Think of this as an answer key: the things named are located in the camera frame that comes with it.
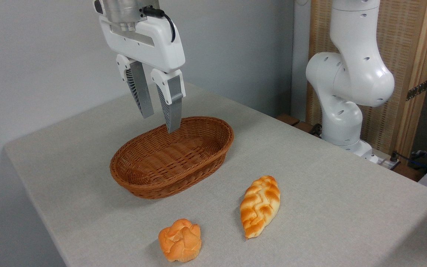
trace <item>white wall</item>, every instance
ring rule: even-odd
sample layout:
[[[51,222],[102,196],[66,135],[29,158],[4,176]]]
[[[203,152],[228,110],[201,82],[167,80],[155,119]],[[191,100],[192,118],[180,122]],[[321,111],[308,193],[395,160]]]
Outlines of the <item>white wall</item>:
[[[292,3],[162,0],[186,81],[269,115],[289,110]],[[91,0],[0,0],[0,266],[60,266],[2,147],[125,93]]]

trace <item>bun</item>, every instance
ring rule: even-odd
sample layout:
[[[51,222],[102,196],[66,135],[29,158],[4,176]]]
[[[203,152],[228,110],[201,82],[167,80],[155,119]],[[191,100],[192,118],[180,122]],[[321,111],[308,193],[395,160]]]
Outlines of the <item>bun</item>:
[[[202,245],[199,225],[193,225],[187,219],[179,219],[171,227],[161,230],[158,239],[164,256],[170,262],[195,259]]]
[[[279,210],[280,196],[278,183],[272,176],[255,180],[246,190],[245,198],[240,204],[240,217],[246,239],[260,235],[273,220]]]

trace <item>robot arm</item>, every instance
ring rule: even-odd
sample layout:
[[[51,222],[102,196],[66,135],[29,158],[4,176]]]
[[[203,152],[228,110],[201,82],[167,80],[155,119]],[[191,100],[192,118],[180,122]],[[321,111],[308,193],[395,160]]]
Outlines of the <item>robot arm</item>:
[[[362,113],[356,103],[376,107],[393,93],[394,78],[378,52],[380,0],[333,0],[330,37],[337,53],[318,53],[306,68],[322,109],[322,138],[374,160],[360,140]]]
[[[342,56],[334,93],[358,105],[380,106],[395,87],[377,47],[379,0],[335,0],[330,37]]]
[[[158,0],[95,0],[108,46],[144,118],[153,115],[147,79],[157,87],[168,132],[179,128],[185,87],[179,68],[185,63],[176,25],[159,10]],[[147,76],[144,66],[153,71]]]

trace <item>bread roll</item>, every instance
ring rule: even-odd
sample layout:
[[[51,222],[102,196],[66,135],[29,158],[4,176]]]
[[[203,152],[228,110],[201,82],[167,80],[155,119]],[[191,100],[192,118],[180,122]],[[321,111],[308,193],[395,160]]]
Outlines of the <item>bread roll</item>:
[[[195,259],[202,245],[199,225],[187,219],[179,219],[171,227],[161,230],[158,239],[164,256],[170,262]]]
[[[272,176],[255,180],[246,190],[245,199],[240,205],[246,239],[260,235],[273,220],[279,210],[280,196],[278,183]]]

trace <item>oval basket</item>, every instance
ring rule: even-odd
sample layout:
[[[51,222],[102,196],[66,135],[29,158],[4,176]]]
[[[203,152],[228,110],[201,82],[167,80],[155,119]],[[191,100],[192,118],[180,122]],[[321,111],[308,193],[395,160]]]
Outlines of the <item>oval basket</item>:
[[[183,118],[171,134],[161,125],[124,144],[114,154],[110,171],[135,196],[165,198],[213,174],[233,140],[232,127],[223,120]]]

